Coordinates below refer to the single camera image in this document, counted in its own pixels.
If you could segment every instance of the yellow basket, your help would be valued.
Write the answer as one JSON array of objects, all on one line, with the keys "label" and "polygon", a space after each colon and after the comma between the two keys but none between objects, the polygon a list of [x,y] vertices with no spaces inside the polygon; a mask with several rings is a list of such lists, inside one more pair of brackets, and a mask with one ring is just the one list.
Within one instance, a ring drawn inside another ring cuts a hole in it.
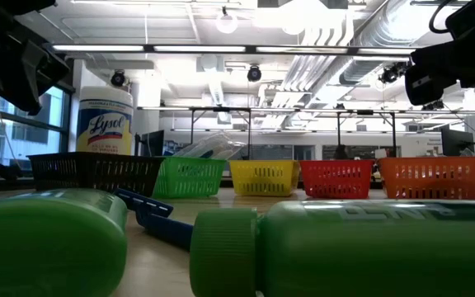
[{"label": "yellow basket", "polygon": [[290,196],[298,185],[297,161],[230,161],[234,190],[247,196]]}]

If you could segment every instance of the green bottle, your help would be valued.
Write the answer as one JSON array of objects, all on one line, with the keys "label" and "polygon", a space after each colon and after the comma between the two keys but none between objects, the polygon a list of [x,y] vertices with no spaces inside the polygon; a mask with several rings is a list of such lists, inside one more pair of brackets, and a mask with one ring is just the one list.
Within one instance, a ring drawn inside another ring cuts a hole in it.
[{"label": "green bottle", "polygon": [[109,296],[124,273],[126,215],[104,191],[1,199],[0,296]]},{"label": "green bottle", "polygon": [[475,296],[475,202],[287,201],[199,214],[197,297]]}]

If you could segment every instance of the red basket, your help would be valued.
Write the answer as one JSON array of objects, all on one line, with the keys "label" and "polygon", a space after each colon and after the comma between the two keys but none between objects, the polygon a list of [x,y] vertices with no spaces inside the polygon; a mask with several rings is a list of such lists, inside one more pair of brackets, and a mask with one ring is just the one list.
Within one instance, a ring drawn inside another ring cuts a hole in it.
[{"label": "red basket", "polygon": [[300,161],[305,193],[313,198],[366,199],[373,160]]},{"label": "red basket", "polygon": [[475,157],[384,158],[388,198],[475,200]]}]

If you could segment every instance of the black basket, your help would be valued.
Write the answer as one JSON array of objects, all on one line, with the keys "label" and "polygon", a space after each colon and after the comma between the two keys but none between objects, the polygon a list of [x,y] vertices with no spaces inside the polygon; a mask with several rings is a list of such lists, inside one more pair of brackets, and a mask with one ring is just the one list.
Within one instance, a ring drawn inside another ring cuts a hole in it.
[{"label": "black basket", "polygon": [[51,153],[28,156],[36,190],[92,188],[126,189],[151,196],[164,158],[108,153]]}]

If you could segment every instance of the blue plastic tool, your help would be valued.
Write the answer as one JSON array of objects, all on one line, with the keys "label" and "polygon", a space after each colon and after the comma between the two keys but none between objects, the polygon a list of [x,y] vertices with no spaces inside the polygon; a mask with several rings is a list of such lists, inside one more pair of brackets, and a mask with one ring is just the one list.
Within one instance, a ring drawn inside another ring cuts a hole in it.
[{"label": "blue plastic tool", "polygon": [[122,189],[116,190],[115,195],[127,204],[128,209],[135,211],[137,223],[145,227],[148,233],[190,251],[194,226],[169,219],[168,216],[172,213],[173,206]]}]

